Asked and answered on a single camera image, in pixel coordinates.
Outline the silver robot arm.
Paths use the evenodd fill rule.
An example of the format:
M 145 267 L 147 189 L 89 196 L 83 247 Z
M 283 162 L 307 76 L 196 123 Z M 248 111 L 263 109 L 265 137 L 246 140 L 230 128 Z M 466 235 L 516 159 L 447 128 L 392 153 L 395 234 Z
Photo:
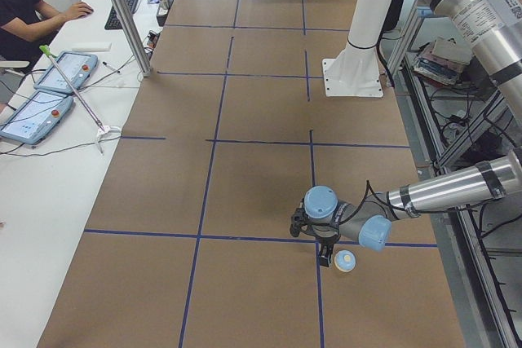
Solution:
M 521 4 L 519 0 L 420 0 L 423 10 L 452 20 L 465 41 L 462 50 L 438 41 L 420 52 L 417 73 L 440 84 L 467 82 L 473 90 L 494 88 L 514 118 L 521 116 Z M 322 62 L 329 97 L 378 98 L 380 40 L 392 0 L 358 0 L 345 48 Z M 394 191 L 371 187 L 357 205 L 340 200 L 326 186 L 307 191 L 291 219 L 292 236 L 306 234 L 320 245 L 318 262 L 349 271 L 355 258 L 335 252 L 342 238 L 379 251 L 387 243 L 392 223 L 422 214 L 446 213 L 501 199 L 521 189 L 521 150 L 482 161 L 472 167 Z

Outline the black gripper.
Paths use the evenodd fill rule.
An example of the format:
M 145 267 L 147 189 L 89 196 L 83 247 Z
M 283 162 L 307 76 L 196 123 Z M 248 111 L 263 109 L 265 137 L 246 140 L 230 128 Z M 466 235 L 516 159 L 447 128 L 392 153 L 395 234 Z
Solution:
M 315 227 L 316 241 L 320 244 L 317 259 L 321 267 L 330 267 L 332 260 L 332 248 L 339 241 L 340 235 L 331 227 Z

